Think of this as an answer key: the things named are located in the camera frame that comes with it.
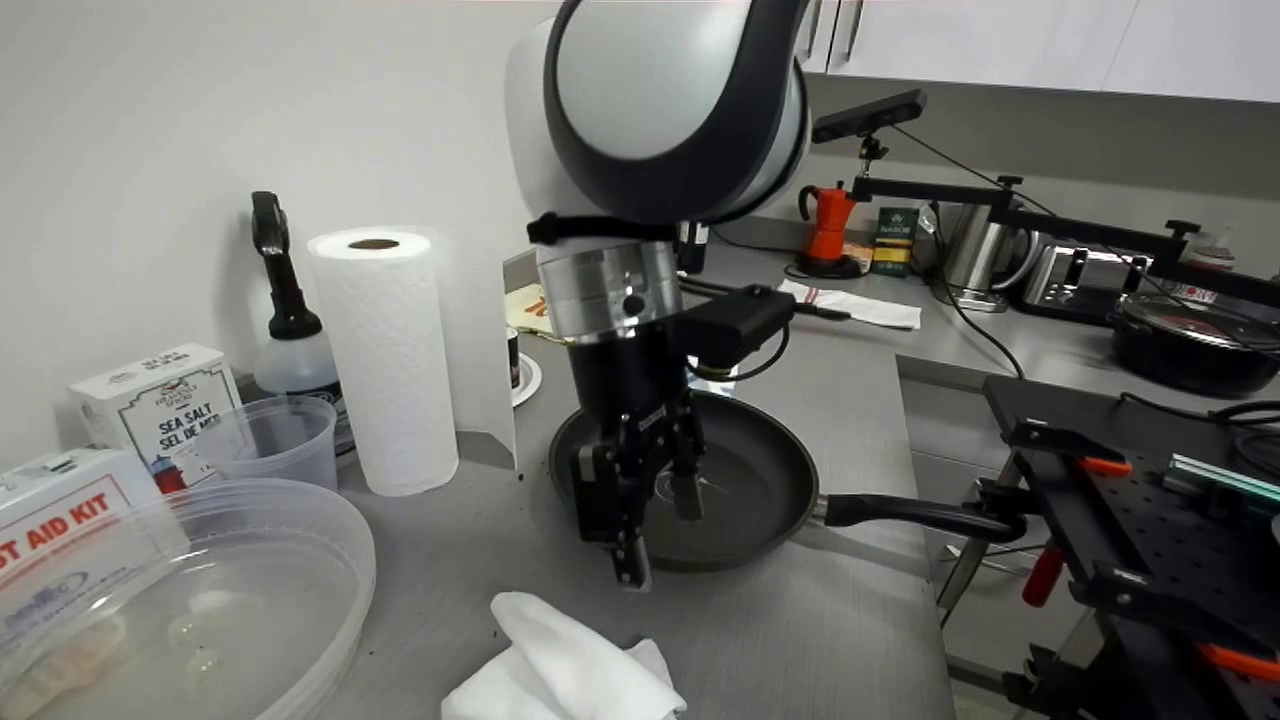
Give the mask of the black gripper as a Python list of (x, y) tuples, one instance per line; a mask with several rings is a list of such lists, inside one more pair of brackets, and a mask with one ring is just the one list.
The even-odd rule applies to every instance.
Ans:
[(666, 338), (572, 345), (582, 412), (565, 423), (570, 498), (584, 542), (614, 542), (625, 588), (651, 585), (643, 516), (669, 472), (679, 519), (699, 519), (699, 410)]

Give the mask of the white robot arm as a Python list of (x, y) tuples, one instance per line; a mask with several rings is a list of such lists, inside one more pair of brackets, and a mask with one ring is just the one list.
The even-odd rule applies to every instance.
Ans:
[(782, 338), (795, 300), (679, 300), (679, 247), (782, 193), (809, 149), (809, 0), (561, 0), (509, 57), (505, 112), (538, 281), (582, 412), (555, 435), (577, 532), (651, 576), (648, 503), (704, 511), (698, 374)]

